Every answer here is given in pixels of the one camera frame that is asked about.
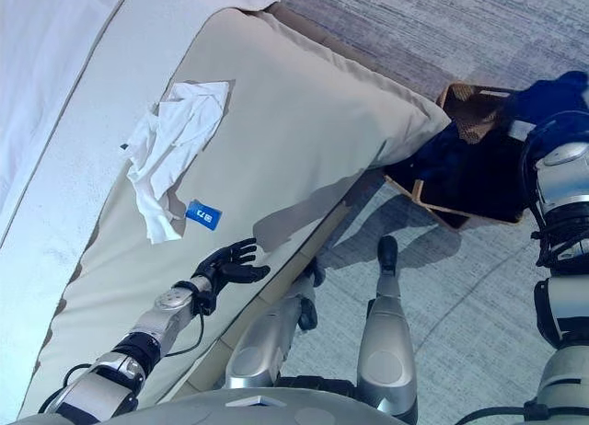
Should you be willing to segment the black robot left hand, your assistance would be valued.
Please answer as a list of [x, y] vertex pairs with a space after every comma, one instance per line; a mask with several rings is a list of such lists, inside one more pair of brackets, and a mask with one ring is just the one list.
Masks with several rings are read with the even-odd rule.
[[202, 277], [210, 283], [211, 292], [219, 294], [228, 283], [249, 284], [263, 280], [271, 271], [269, 266], [255, 266], [257, 239], [255, 237], [222, 247], [203, 260], [191, 279]]

